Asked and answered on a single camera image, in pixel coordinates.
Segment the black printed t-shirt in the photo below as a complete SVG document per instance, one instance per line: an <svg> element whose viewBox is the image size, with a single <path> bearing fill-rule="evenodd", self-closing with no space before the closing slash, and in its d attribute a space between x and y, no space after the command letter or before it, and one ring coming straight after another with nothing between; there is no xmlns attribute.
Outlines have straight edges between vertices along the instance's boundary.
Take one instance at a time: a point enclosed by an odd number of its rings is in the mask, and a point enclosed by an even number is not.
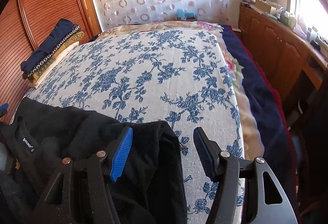
<svg viewBox="0 0 328 224"><path fill-rule="evenodd" d="M109 177L109 146L125 126L132 147L121 177ZM186 223L179 140L164 121L122 123L95 111L24 98L1 141L18 162L1 179L5 222Z"/></svg>

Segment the yellow folded blanket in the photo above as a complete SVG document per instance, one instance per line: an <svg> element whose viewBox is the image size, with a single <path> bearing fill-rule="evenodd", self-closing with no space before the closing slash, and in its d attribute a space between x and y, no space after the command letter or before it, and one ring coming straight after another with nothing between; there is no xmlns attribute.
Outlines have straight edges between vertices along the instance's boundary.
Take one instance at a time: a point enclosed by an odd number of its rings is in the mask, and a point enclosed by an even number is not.
<svg viewBox="0 0 328 224"><path fill-rule="evenodd" d="M57 52L47 60L35 73L31 75L26 75L23 73L23 78L28 80L28 86L32 88L38 88L40 84L45 80L45 78L50 74L50 72L62 61L62 59L68 55L75 47L80 44L80 41L84 37L84 32L74 34L70 37L63 45L59 48Z"/></svg>

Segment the navy bed cover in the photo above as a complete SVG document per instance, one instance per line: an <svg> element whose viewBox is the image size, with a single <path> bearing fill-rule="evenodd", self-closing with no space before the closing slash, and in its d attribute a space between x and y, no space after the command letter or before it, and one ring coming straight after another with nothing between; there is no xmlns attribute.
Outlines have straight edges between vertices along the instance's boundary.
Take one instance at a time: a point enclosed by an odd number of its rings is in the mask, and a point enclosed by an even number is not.
<svg viewBox="0 0 328 224"><path fill-rule="evenodd" d="M296 207L296 156L279 93L270 85L263 70L230 25L222 27L227 50L243 67L242 86L260 132L263 157L281 183L292 207Z"/></svg>

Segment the blue white floral sheet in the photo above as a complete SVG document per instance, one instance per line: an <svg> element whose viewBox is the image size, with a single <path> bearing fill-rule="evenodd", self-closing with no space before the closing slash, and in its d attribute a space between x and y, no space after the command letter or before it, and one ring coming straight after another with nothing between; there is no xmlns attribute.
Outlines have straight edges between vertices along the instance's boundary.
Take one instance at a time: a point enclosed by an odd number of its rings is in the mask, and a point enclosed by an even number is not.
<svg viewBox="0 0 328 224"><path fill-rule="evenodd" d="M244 157L233 75L221 33L173 28L132 32L74 48L26 96L120 122L165 121L179 140L188 223L204 223L217 185L206 177L192 134Z"/></svg>

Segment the navy folded blanket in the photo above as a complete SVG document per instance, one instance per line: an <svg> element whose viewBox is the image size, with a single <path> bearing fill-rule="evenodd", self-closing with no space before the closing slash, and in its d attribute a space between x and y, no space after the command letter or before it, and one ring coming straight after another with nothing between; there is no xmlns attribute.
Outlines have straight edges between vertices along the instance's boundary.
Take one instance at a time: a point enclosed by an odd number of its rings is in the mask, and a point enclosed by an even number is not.
<svg viewBox="0 0 328 224"><path fill-rule="evenodd" d="M21 63L20 68L26 75L35 73L55 52L74 34L80 32L79 25L67 19L60 19L50 35L40 44L32 55Z"/></svg>

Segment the wooden low cabinet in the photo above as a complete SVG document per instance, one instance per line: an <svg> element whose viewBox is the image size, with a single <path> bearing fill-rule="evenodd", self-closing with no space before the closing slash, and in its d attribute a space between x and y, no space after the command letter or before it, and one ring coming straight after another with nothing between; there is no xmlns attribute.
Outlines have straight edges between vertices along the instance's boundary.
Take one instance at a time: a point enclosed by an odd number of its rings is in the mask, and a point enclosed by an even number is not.
<svg viewBox="0 0 328 224"><path fill-rule="evenodd" d="M285 114L320 88L327 61L290 28L244 5L238 27L244 46L279 92Z"/></svg>

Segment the cardboard box on cabinet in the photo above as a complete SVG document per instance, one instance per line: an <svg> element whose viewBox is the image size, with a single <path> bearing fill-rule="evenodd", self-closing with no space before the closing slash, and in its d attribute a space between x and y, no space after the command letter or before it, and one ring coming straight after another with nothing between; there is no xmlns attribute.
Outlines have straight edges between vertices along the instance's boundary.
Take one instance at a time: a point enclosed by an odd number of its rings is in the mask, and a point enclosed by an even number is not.
<svg viewBox="0 0 328 224"><path fill-rule="evenodd" d="M263 0L255 0L254 4L255 8L257 8L259 11L271 15L277 15L278 10L270 2L263 1Z"/></svg>

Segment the wooden framed window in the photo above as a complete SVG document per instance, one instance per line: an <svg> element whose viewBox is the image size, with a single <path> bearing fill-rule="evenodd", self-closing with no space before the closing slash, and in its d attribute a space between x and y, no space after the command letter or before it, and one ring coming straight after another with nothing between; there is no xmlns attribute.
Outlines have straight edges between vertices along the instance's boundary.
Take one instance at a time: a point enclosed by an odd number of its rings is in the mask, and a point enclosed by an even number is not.
<svg viewBox="0 0 328 224"><path fill-rule="evenodd" d="M290 13L304 33L314 27L321 37L327 39L327 12L319 0L290 0Z"/></svg>

